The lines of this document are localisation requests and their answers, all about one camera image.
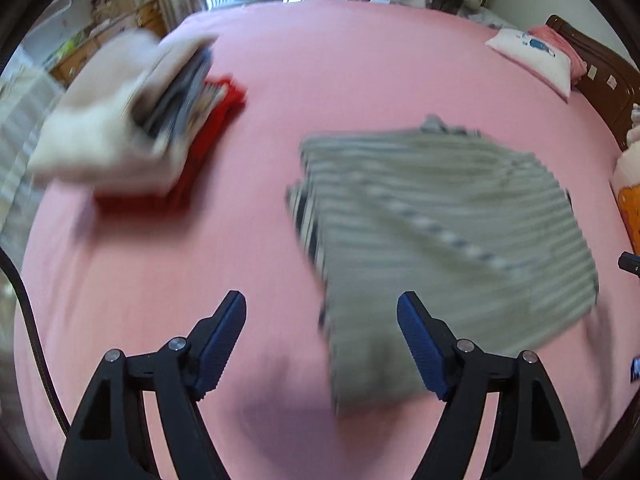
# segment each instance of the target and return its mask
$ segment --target white pillow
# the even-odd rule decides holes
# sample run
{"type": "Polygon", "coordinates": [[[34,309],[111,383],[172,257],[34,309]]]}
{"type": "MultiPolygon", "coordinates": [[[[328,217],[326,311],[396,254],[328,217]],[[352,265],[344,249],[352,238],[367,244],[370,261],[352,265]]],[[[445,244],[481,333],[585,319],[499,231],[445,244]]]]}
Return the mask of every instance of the white pillow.
{"type": "Polygon", "coordinates": [[[504,28],[486,45],[542,79],[565,101],[571,93],[571,60],[564,52],[532,35],[504,28]]]}

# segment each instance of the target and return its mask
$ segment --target pink mattress cover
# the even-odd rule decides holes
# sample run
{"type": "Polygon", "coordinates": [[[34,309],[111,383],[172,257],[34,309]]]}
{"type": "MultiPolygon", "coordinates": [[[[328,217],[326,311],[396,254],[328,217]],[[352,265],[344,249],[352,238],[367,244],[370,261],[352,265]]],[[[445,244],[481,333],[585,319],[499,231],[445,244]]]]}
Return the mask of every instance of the pink mattress cover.
{"type": "MultiPolygon", "coordinates": [[[[587,462],[635,393],[629,367],[640,354],[640,285],[616,265],[630,250],[608,182],[620,150],[587,100],[573,92],[565,103],[485,47],[493,31],[436,11],[267,4],[197,14],[174,34],[201,28],[220,34],[213,73],[245,85],[248,105],[202,175],[191,217],[104,224],[87,192],[58,185],[38,212],[23,276],[68,416],[106,350],[154,351],[237,289],[248,303],[246,326],[220,386],[199,404],[231,478],[411,478],[443,404],[425,394],[334,417],[318,333],[322,288],[284,193],[302,176],[298,149],[309,134],[410,127],[435,113],[535,152],[571,192],[600,273],[600,301],[540,355],[587,462]]],[[[53,478],[63,435],[19,316],[15,354],[33,445],[53,478]]],[[[469,479],[484,463],[495,401],[469,479]]],[[[174,478],[155,403],[147,405],[162,477],[174,478]]]]}

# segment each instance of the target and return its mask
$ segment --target wall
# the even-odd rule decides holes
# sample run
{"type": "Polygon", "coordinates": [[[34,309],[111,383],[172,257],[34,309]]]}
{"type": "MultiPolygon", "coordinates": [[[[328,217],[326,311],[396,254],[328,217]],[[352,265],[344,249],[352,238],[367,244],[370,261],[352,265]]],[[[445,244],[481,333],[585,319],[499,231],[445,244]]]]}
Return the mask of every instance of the wall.
{"type": "Polygon", "coordinates": [[[624,44],[589,0],[489,0],[488,7],[521,30],[542,25],[557,14],[633,63],[624,44]]]}

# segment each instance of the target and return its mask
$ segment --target headboard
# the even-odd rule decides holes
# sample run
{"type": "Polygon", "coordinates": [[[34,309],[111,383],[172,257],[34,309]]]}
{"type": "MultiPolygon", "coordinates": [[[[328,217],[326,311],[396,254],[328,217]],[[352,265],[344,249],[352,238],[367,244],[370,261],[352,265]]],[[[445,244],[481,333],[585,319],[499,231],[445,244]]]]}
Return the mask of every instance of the headboard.
{"type": "Polygon", "coordinates": [[[634,103],[640,104],[640,72],[559,16],[551,16],[546,24],[571,43],[587,63],[591,75],[583,76],[577,88],[607,123],[620,148],[626,150],[631,110],[634,103]]]}

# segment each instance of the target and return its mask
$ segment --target metal screw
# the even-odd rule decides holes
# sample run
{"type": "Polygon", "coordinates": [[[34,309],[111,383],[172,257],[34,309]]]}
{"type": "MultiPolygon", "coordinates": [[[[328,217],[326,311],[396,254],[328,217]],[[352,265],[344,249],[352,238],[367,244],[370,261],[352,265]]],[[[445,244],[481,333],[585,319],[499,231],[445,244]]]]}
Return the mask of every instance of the metal screw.
{"type": "Polygon", "coordinates": [[[527,363],[537,363],[538,362],[538,355],[535,352],[532,352],[531,350],[525,350],[522,353],[522,358],[527,362],[527,363]]]}
{"type": "Polygon", "coordinates": [[[457,342],[456,346],[458,347],[458,350],[464,352],[465,354],[472,352],[476,347],[476,345],[469,341],[469,339],[460,339],[457,342]]]}
{"type": "Polygon", "coordinates": [[[187,346],[187,340],[183,337],[174,337],[169,341],[169,348],[171,350],[182,350],[185,346],[187,346]]]}
{"type": "Polygon", "coordinates": [[[105,355],[104,355],[104,360],[110,363],[113,363],[114,361],[117,361],[120,358],[120,350],[116,350],[115,348],[112,350],[109,350],[105,355]]]}

